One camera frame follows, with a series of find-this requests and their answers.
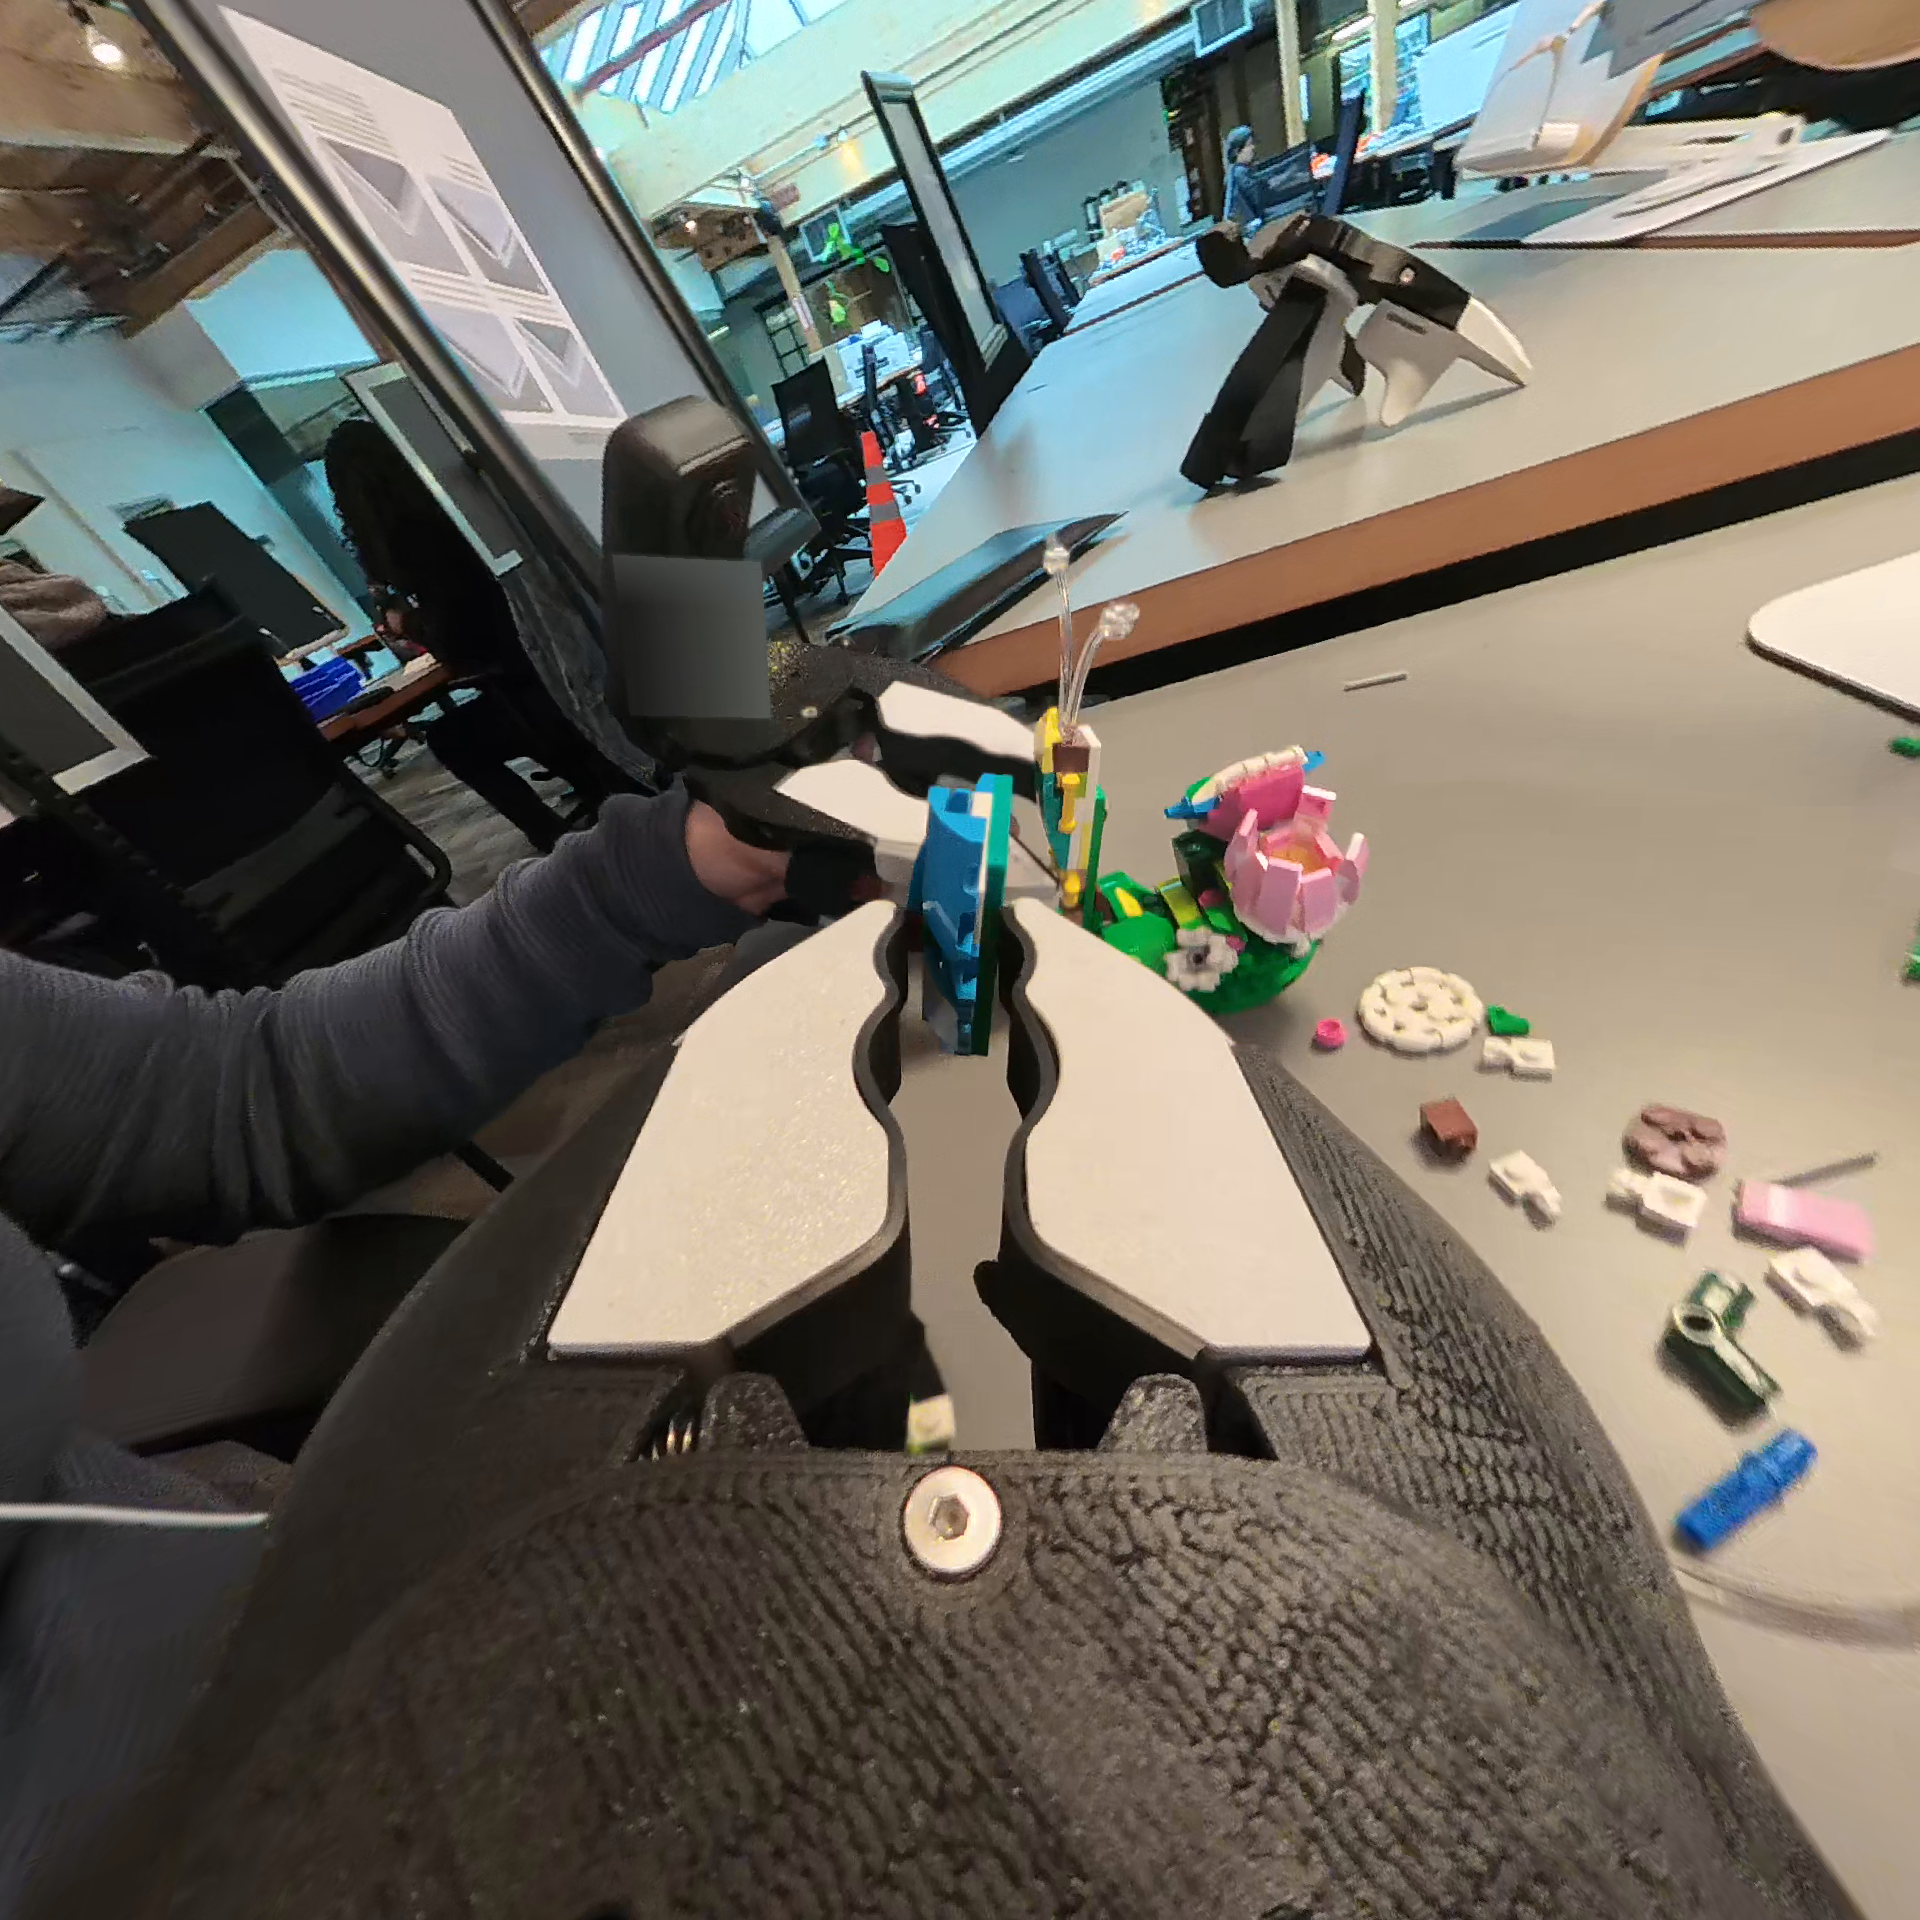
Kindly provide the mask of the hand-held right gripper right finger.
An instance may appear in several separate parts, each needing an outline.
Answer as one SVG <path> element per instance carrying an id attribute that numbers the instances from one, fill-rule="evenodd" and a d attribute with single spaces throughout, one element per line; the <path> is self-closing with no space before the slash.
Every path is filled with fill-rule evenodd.
<path id="1" fill-rule="evenodd" d="M 1347 1363 L 1352 1291 L 1235 1044 L 1052 907 L 1004 910 L 999 1319 L 1040 1370 Z"/>

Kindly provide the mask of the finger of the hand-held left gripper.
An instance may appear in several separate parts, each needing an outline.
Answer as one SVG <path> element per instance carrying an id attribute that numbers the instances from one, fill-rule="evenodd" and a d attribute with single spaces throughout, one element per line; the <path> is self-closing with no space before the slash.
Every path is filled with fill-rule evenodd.
<path id="1" fill-rule="evenodd" d="M 783 898 L 790 906 L 914 906 L 930 804 L 958 789 L 959 782 L 942 780 L 912 795 L 856 756 L 783 774 L 775 797 L 798 837 L 786 858 Z"/>
<path id="2" fill-rule="evenodd" d="M 906 794 L 1010 776 L 1019 797 L 1038 795 L 1035 730 L 994 703 L 898 678 L 872 702 L 872 741 Z"/>

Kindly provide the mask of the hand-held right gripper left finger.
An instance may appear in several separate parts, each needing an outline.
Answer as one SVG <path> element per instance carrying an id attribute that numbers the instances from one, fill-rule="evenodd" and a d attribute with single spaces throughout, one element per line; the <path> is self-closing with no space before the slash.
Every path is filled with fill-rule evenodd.
<path id="1" fill-rule="evenodd" d="M 902 911 L 864 902 L 685 1030 L 560 1296 L 557 1360 L 746 1357 L 906 1248 L 880 1086 Z"/>

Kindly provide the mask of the blue lego butterfly wing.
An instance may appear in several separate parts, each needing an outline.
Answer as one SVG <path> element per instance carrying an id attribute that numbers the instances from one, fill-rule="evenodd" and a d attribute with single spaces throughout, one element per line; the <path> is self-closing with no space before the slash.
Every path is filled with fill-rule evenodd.
<path id="1" fill-rule="evenodd" d="M 984 774 L 928 794 L 907 902 L 920 931 L 920 1018 L 955 1056 L 991 1046 L 1014 791 L 1010 774 Z"/>

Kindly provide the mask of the lego flower butterfly model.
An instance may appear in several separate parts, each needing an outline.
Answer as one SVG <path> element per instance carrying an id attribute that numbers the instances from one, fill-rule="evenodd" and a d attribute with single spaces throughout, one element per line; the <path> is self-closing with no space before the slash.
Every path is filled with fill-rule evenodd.
<path id="1" fill-rule="evenodd" d="M 1317 782 L 1322 755 L 1285 748 L 1236 759 L 1168 804 L 1170 880 L 1102 871 L 1108 804 L 1086 717 L 1088 682 L 1099 648 L 1126 637 L 1139 611 L 1108 604 L 1076 631 L 1063 532 L 1046 532 L 1040 563 L 1056 599 L 1061 663 L 1053 702 L 1035 724 L 1035 765 L 1061 911 L 1204 1012 L 1266 1006 L 1308 971 L 1357 900 L 1366 838 L 1357 832 L 1338 843 L 1335 794 Z"/>

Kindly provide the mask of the person's left forearm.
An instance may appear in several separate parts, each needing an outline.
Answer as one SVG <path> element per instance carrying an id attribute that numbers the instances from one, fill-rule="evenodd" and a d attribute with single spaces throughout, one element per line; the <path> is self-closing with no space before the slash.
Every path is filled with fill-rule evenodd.
<path id="1" fill-rule="evenodd" d="M 759 920 L 690 868 L 688 802 L 613 799 L 476 902 L 277 990 L 6 954 L 5 1220 L 47 1250 L 226 1242 L 448 1151 L 639 1007 L 653 971 Z"/>

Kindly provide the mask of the group of white lego pieces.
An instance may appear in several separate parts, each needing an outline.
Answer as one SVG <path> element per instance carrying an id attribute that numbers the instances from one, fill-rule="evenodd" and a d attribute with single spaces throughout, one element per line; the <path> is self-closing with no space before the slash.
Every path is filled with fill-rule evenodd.
<path id="1" fill-rule="evenodd" d="M 1727 1158 L 1730 1135 L 1722 1172 L 1725 1171 Z M 1683 1242 L 1702 1223 L 1707 1204 L 1712 1200 L 1709 1187 L 1718 1174 L 1702 1183 L 1670 1179 L 1661 1172 L 1652 1172 L 1632 1163 L 1621 1146 L 1621 1163 L 1606 1179 L 1604 1200 L 1612 1210 L 1636 1219 L 1640 1227 L 1668 1237 L 1670 1242 Z M 1836 1191 L 1829 1191 L 1829 1183 L 1806 1189 L 1813 1194 L 1842 1198 Z M 1813 1246 L 1788 1248 L 1766 1244 L 1762 1238 L 1751 1238 L 1741 1234 L 1735 1224 L 1735 1200 L 1736 1189 L 1733 1195 L 1735 1234 L 1766 1248 L 1766 1283 L 1788 1300 L 1790 1308 L 1794 1308 L 1808 1319 L 1815 1319 L 1829 1331 L 1829 1335 L 1836 1341 L 1851 1348 L 1861 1348 L 1880 1335 L 1880 1315 L 1864 1298 L 1861 1283 L 1854 1275 L 1854 1271 L 1864 1261 L 1856 1264 L 1831 1260 Z"/>

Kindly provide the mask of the brown round lego plate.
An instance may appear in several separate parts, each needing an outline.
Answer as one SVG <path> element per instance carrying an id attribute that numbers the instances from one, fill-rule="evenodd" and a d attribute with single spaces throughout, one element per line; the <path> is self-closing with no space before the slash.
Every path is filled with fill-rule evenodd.
<path id="1" fill-rule="evenodd" d="M 1727 1133 L 1715 1115 L 1651 1102 L 1624 1125 L 1621 1146 L 1645 1171 L 1702 1183 L 1722 1172 Z"/>

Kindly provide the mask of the dark green lego piece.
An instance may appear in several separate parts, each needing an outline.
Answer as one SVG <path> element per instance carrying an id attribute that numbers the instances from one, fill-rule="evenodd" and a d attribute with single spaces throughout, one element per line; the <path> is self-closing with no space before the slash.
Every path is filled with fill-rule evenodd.
<path id="1" fill-rule="evenodd" d="M 1755 1308 L 1754 1286 L 1702 1272 L 1668 1309 L 1667 1357 L 1717 1410 L 1736 1421 L 1770 1413 L 1779 1383 L 1743 1344 L 1743 1323 Z"/>

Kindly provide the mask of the pink lego plate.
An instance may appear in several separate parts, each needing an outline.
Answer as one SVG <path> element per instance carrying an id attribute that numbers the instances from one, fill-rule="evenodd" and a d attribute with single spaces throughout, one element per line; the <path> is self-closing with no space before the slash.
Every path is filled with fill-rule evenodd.
<path id="1" fill-rule="evenodd" d="M 1877 1232 L 1862 1206 L 1820 1191 L 1770 1182 L 1739 1182 L 1735 1227 L 1774 1246 L 1813 1246 L 1839 1261 L 1868 1261 Z"/>

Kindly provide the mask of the blue lego pin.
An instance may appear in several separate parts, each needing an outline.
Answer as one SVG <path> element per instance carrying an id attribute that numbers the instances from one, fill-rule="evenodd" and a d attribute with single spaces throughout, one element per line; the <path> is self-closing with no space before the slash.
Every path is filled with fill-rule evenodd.
<path id="1" fill-rule="evenodd" d="M 1715 1552 L 1754 1519 L 1779 1507 L 1811 1477 L 1815 1445 L 1794 1428 L 1781 1428 L 1743 1452 L 1727 1475 L 1684 1503 L 1672 1519 L 1672 1538 L 1687 1552 Z"/>

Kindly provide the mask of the printed paper sheet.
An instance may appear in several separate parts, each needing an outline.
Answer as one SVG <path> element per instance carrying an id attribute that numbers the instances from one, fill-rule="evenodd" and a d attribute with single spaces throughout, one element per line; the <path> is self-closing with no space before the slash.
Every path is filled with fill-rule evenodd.
<path id="1" fill-rule="evenodd" d="M 456 116 L 271 23 L 221 14 L 483 400 L 538 459 L 596 463 L 624 410 Z"/>

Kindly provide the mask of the black framed monitor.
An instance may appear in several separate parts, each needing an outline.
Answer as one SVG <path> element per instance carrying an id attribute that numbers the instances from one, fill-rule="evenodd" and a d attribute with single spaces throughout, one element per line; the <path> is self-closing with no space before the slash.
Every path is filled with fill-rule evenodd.
<path id="1" fill-rule="evenodd" d="M 916 213 L 924 278 L 932 294 L 930 323 L 958 376 L 971 427 L 983 436 L 1024 376 L 1030 357 L 1019 331 L 1000 315 L 991 283 L 980 269 L 912 82 L 872 70 L 861 70 L 859 78 Z"/>

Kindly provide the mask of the idle hand-held gripper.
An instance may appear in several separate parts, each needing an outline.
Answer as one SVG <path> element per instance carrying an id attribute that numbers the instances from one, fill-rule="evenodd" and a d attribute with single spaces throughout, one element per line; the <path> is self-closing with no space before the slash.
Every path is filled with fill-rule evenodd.
<path id="1" fill-rule="evenodd" d="M 1293 213 L 1253 235 L 1216 223 L 1195 254 L 1213 286 L 1248 286 L 1263 310 L 1183 454 L 1198 490 L 1285 469 L 1306 406 L 1327 383 L 1357 397 L 1380 373 L 1378 420 L 1395 427 L 1454 364 L 1517 388 L 1532 380 L 1527 349 L 1490 306 L 1338 216 Z"/>

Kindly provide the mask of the grey framed monitor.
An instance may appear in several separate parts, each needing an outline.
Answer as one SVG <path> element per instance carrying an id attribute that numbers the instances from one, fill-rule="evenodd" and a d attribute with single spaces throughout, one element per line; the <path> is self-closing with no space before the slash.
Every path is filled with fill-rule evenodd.
<path id="1" fill-rule="evenodd" d="M 69 797 L 130 772 L 149 759 L 132 733 L 103 709 L 60 661 L 2 612 L 2 746 L 10 789 L 24 780 L 53 783 Z"/>

